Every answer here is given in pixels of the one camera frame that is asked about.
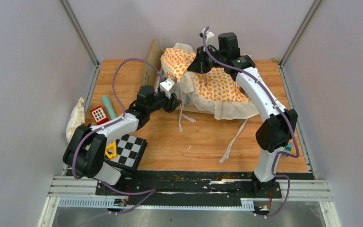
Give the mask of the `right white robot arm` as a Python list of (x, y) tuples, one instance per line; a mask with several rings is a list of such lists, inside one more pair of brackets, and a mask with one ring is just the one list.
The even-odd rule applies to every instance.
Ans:
[(188, 71), (204, 74), (213, 68), (223, 68), (231, 79), (248, 95), (257, 108), (262, 125), (255, 136), (260, 146), (259, 162), (254, 170), (255, 181), (251, 191), (256, 197), (264, 197), (270, 191), (269, 183), (276, 177), (276, 166), (280, 155), (289, 156), (285, 147), (292, 140), (297, 146), (294, 135), (298, 114), (288, 110), (270, 91), (252, 58), (242, 55), (235, 33), (222, 33), (218, 36), (219, 47), (208, 42), (214, 37), (206, 27), (200, 32), (203, 45), (197, 49), (194, 61)]

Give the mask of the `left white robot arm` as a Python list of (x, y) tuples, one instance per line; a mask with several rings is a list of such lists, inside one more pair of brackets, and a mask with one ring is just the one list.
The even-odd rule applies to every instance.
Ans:
[(123, 194), (126, 183), (120, 179), (120, 171), (104, 161), (105, 149), (111, 142), (145, 126), (151, 113), (159, 109), (173, 112), (182, 103), (171, 92), (174, 86), (171, 79), (161, 82), (158, 89), (141, 86), (136, 100), (121, 116), (93, 127), (78, 126), (62, 158), (63, 163), (72, 168), (73, 176), (94, 178), (107, 183), (112, 194)]

